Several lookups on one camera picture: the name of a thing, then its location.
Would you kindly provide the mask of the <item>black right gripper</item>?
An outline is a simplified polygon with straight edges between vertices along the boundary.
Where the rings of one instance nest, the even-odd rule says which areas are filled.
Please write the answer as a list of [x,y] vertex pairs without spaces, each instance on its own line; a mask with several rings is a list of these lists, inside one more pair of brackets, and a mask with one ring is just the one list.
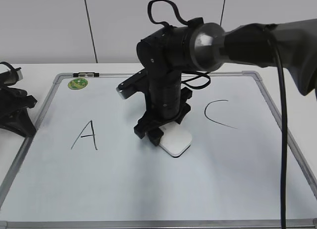
[[163,121],[166,123],[175,121],[181,124],[184,117],[191,111],[187,103],[192,97],[189,88],[181,88],[181,71],[147,69],[149,81],[149,94],[151,110],[155,113],[145,112],[134,127],[134,133],[143,139],[148,137],[154,146],[158,146],[163,136],[159,128]]

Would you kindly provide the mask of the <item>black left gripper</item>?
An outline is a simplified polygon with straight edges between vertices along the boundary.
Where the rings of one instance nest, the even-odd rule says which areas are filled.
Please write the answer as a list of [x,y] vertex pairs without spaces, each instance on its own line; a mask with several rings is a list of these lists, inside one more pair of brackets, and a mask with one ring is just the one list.
[[33,137],[33,125],[28,108],[34,108],[37,100],[25,90],[0,86],[0,128],[22,137]]

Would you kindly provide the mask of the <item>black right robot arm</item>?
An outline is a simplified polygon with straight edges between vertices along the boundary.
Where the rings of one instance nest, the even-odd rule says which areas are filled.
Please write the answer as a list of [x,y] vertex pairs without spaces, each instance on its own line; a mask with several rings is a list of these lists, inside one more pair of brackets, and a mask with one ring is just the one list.
[[144,66],[146,113],[135,126],[135,134],[150,135],[158,145],[160,126],[181,122],[189,112],[182,97],[183,73],[206,77],[225,63],[261,68],[287,69],[301,95],[317,89],[317,21],[315,19],[280,24],[252,23],[225,31],[201,18],[174,27],[162,28],[141,39],[136,47]]

